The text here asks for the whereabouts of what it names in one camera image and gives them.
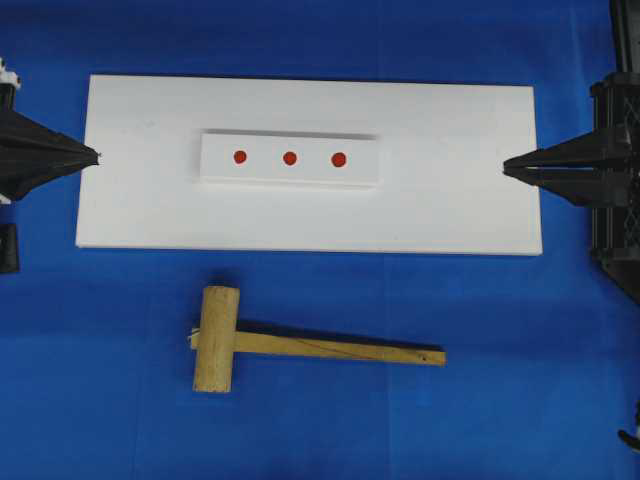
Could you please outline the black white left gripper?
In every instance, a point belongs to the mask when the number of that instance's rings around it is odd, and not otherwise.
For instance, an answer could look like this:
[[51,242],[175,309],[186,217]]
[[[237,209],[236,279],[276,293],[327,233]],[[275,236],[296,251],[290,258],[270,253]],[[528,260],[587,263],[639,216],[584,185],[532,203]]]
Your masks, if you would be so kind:
[[1,146],[11,149],[39,150],[87,155],[94,161],[67,165],[49,165],[28,168],[19,173],[1,174],[1,195],[10,201],[23,199],[33,189],[60,177],[74,174],[98,164],[98,153],[92,148],[15,112],[16,92],[21,88],[19,75],[10,71],[4,58],[0,58]]

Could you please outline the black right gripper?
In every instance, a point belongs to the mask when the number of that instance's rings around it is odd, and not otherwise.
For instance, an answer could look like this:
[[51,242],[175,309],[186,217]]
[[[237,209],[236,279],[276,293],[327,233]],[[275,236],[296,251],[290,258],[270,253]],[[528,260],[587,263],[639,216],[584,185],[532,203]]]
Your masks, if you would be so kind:
[[[503,174],[592,211],[592,255],[639,259],[639,75],[610,74],[590,90],[594,131],[516,156]],[[592,167],[595,171],[534,169]]]

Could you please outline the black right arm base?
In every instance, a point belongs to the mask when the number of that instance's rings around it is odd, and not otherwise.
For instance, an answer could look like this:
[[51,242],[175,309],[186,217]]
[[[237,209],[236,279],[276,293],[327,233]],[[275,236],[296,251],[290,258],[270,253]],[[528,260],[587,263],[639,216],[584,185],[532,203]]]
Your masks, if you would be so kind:
[[616,65],[620,72],[639,72],[639,0],[610,0]]

